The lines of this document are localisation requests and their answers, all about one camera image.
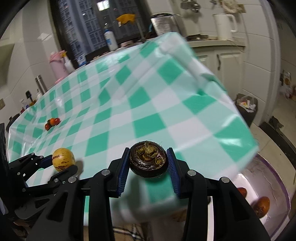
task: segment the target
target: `cabinet handle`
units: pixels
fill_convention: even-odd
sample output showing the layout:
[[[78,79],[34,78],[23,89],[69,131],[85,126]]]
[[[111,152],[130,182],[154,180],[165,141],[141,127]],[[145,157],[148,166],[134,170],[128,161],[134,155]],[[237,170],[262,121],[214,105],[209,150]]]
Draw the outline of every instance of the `cabinet handle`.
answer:
[[[218,59],[218,62],[219,62],[219,65],[218,65],[218,70],[220,70],[220,67],[221,67],[221,60],[220,60],[220,56],[217,54],[217,59]]]

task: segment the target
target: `kitchen counter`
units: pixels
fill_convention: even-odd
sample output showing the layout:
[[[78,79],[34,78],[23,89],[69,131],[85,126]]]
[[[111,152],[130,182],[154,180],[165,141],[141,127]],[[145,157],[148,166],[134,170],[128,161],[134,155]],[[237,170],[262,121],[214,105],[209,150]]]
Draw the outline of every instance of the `kitchen counter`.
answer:
[[[195,47],[208,47],[208,46],[246,46],[244,43],[244,38],[234,38],[233,41],[231,40],[218,40],[214,39],[217,37],[212,37],[209,36],[212,39],[207,39],[207,40],[192,40],[188,41],[188,44],[190,45],[191,48]]]

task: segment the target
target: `wall tile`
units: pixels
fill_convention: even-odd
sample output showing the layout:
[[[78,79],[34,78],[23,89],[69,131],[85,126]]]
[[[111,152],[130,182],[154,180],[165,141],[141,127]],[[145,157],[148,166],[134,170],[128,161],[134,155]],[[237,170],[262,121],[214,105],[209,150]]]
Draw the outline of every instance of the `wall tile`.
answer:
[[[13,55],[15,55],[15,53],[17,53],[18,49],[20,46],[22,46],[23,42],[16,42],[15,45],[13,46],[13,50],[12,50],[12,53],[11,53],[11,57]]]
[[[23,8],[22,30],[24,42],[37,41],[40,36],[36,0],[29,1]]]
[[[174,14],[181,14],[180,13],[180,1],[179,0],[169,0],[170,5],[173,9]]]
[[[38,18],[38,23],[41,23],[45,19],[48,18],[48,0],[31,0],[34,1],[36,6],[37,6],[37,18]]]
[[[205,34],[205,35],[209,35],[209,36],[217,36],[217,32],[200,31],[200,34]]]
[[[247,35],[246,35],[246,33],[233,33],[233,37],[243,38],[244,43],[247,46]]]
[[[45,55],[46,55],[46,60],[48,61],[50,58],[50,54],[52,52],[58,52],[58,47],[56,45],[54,36],[52,34],[50,34],[47,38],[45,38],[42,41],[43,47],[44,47],[44,51],[45,51]]]
[[[44,34],[51,34],[52,31],[52,25],[49,21],[49,18],[45,18],[42,22],[39,22],[39,30],[40,30],[40,35],[44,35]]]
[[[278,38],[277,25],[270,3],[267,0],[261,0],[261,6],[265,14],[269,37],[273,40]]]
[[[189,9],[179,8],[179,11],[180,11],[180,16],[183,17],[183,18],[193,18],[193,19],[196,19],[196,18],[200,18],[201,17],[200,12],[192,12]]]
[[[254,4],[254,5],[261,5],[259,0],[237,0],[238,4]]]
[[[147,4],[151,13],[156,12],[173,12],[173,8],[170,5],[169,0],[147,0]]]
[[[30,65],[47,61],[47,57],[44,52],[44,47],[41,41],[25,42],[27,57]]]
[[[266,101],[269,81],[269,71],[244,62],[243,89]]]
[[[242,93],[244,95],[249,95],[249,96],[251,96],[253,98],[256,98],[258,100],[258,111],[257,111],[257,113],[255,115],[253,123],[255,125],[259,126],[263,121],[262,118],[263,118],[263,112],[264,112],[266,103],[263,100],[261,100],[260,98],[258,98],[257,96],[251,94],[250,92],[248,92],[248,91],[246,91],[244,89],[242,89],[240,93]]]
[[[212,16],[214,14],[213,10],[201,8],[198,14],[198,24],[200,26],[200,31],[217,32],[214,18]]]
[[[200,33],[197,18],[182,18],[187,35],[195,35]]]
[[[197,2],[201,5],[202,8],[214,9],[221,7],[219,1],[217,1],[216,5],[210,3],[210,0],[198,0]]]
[[[272,50],[271,51],[271,66],[270,66],[270,71],[274,71],[275,70],[275,66],[277,66],[278,64],[280,64],[281,60],[275,58],[275,52],[273,51],[275,49],[274,41],[272,39],[269,39],[269,42],[270,42],[270,49]]]
[[[248,34],[249,48],[245,53],[245,62],[271,71],[270,38]]]
[[[11,43],[14,43],[14,20],[10,22],[0,39],[0,46]]]
[[[246,30],[245,30],[245,27],[244,27],[244,21],[243,21],[243,18],[242,18],[242,14],[241,13],[234,13],[233,16],[235,17],[235,20],[237,22],[237,32],[245,33]]]
[[[23,42],[23,35],[22,35],[22,13],[23,9],[21,9],[14,17],[14,38],[15,43]]]
[[[0,110],[0,123],[4,123],[5,127],[9,122],[9,117],[15,116],[18,112],[20,112],[21,109],[18,109],[15,106],[15,103],[13,102],[10,95],[8,95],[6,98],[4,98],[5,107]]]
[[[26,91],[30,91],[32,94],[32,98],[36,97],[37,94],[37,84],[35,83],[35,77],[31,70],[31,67],[27,69],[21,79],[17,82],[16,86],[11,92],[11,97],[17,107],[17,109],[22,108],[22,104],[20,103],[20,99],[26,98]]]
[[[260,5],[246,5],[246,13],[242,13],[247,33],[269,37],[267,22]]]
[[[4,80],[2,79],[2,77],[0,77],[0,78],[1,78],[1,80],[0,80],[0,99],[4,99],[10,95],[10,92],[9,92],[8,87],[5,84]]]
[[[13,90],[13,88],[15,87],[21,76],[29,68],[29,66],[30,62],[27,58],[25,44],[23,43],[10,59],[7,74],[7,85],[10,92]]]
[[[31,66],[34,79],[41,75],[46,87],[49,89],[56,81],[55,76],[48,62],[42,62]]]

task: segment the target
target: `tiled floor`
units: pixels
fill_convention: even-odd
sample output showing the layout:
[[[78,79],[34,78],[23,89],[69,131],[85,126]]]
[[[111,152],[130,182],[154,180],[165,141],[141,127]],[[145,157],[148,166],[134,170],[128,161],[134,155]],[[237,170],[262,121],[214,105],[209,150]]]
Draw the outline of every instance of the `tiled floor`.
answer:
[[[261,154],[278,172],[283,183],[285,184],[290,199],[296,190],[294,182],[295,169],[283,151],[255,124],[250,128],[254,138],[259,143],[259,154]]]
[[[279,96],[273,116],[284,125],[281,131],[296,146],[296,102]]]
[[[296,102],[279,96],[273,115],[284,127],[281,131],[296,146]],[[254,138],[259,143],[259,153],[275,168],[282,178],[290,199],[296,190],[295,169],[282,150],[255,124],[250,128]]]

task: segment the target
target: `table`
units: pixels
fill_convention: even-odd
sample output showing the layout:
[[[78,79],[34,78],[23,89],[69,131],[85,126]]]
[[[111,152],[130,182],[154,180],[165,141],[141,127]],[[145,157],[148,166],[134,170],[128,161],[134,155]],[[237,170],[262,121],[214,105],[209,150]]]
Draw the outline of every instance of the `table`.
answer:
[[[58,126],[45,131],[50,118]],[[219,80],[178,33],[103,57],[70,74],[28,108],[10,127],[8,159],[70,149],[93,176],[125,147],[154,141],[205,177],[234,177],[257,152]],[[28,185],[46,183],[53,167],[37,171]],[[141,222],[187,205],[173,192],[168,173],[144,179],[129,172],[122,197],[110,199],[112,220]],[[87,224],[88,208],[85,208]]]

